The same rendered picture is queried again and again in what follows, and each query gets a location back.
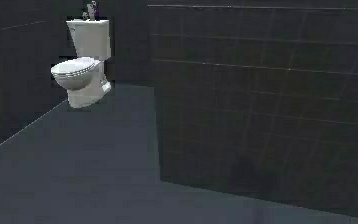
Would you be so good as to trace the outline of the white toilet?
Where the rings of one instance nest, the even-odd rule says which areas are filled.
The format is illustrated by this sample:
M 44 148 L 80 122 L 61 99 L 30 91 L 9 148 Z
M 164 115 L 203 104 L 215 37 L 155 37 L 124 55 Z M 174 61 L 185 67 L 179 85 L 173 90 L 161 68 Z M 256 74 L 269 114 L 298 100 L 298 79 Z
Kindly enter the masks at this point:
M 111 89 L 105 61 L 111 57 L 108 20 L 73 19 L 66 22 L 76 57 L 54 65 L 50 72 L 63 87 L 72 108 L 96 103 Z

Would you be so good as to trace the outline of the grey and purple bottle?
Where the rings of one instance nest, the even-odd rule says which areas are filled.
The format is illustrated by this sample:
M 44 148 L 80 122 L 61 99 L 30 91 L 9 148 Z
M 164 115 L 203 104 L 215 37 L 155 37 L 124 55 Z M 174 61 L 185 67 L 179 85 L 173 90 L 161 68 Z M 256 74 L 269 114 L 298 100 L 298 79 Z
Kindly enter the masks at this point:
M 98 2 L 96 0 L 91 0 L 85 4 L 82 18 L 90 21 L 96 21 L 98 19 Z

